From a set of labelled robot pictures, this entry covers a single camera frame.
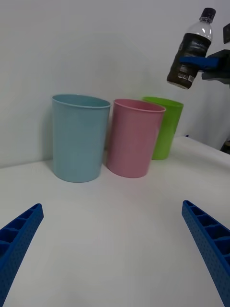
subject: light blue cup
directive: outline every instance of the light blue cup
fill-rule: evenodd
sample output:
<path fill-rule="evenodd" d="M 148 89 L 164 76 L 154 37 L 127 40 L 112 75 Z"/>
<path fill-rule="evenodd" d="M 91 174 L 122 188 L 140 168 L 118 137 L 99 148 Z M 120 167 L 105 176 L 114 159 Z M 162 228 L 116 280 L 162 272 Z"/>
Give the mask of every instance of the light blue cup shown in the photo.
<path fill-rule="evenodd" d="M 90 96 L 53 96 L 53 170 L 57 177 L 86 182 L 99 176 L 110 106 Z"/>

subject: plastic bottle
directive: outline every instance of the plastic bottle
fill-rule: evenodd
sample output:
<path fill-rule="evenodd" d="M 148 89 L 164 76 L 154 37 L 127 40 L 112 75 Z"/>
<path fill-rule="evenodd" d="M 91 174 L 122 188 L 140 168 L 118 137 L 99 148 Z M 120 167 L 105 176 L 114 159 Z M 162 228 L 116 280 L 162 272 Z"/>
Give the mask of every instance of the plastic bottle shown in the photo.
<path fill-rule="evenodd" d="M 205 57 L 207 50 L 212 42 L 211 23 L 216 14 L 216 10 L 205 8 L 200 21 L 190 26 L 184 35 L 179 46 L 167 82 L 189 89 L 198 73 L 198 68 L 193 65 L 184 65 L 180 63 L 180 57 Z"/>

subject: bottle cap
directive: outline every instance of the bottle cap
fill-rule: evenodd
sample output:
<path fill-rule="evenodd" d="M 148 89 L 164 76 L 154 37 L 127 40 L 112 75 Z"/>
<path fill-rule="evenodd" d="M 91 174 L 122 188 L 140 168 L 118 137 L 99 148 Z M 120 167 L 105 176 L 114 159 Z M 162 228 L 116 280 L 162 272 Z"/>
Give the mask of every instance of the bottle cap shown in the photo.
<path fill-rule="evenodd" d="M 205 8 L 203 10 L 202 15 L 200 16 L 200 18 L 208 18 L 211 22 L 213 21 L 213 18 L 216 14 L 216 10 L 212 9 L 212 8 Z"/>

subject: green cup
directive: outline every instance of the green cup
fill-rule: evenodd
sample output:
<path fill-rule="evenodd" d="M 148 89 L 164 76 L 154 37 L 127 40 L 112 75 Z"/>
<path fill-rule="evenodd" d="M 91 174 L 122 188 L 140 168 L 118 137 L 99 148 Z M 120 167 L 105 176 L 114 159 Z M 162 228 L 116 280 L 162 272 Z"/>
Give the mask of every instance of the green cup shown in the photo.
<path fill-rule="evenodd" d="M 158 97 L 143 97 L 142 100 L 155 103 L 166 108 L 155 150 L 152 156 L 153 160 L 166 159 L 169 155 L 171 144 L 184 105 L 177 101 Z"/>

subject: white tabletop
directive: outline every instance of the white tabletop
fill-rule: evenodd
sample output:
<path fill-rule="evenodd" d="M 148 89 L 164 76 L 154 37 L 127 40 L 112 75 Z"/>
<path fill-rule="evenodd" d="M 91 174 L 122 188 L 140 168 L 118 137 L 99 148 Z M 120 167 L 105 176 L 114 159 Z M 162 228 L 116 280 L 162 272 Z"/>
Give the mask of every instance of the white tabletop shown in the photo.
<path fill-rule="evenodd" d="M 189 199 L 230 228 L 229 195 L 230 156 L 186 137 L 140 179 L 1 169 L 0 228 L 38 202 L 45 216 L 4 307 L 222 307 L 181 209 Z"/>

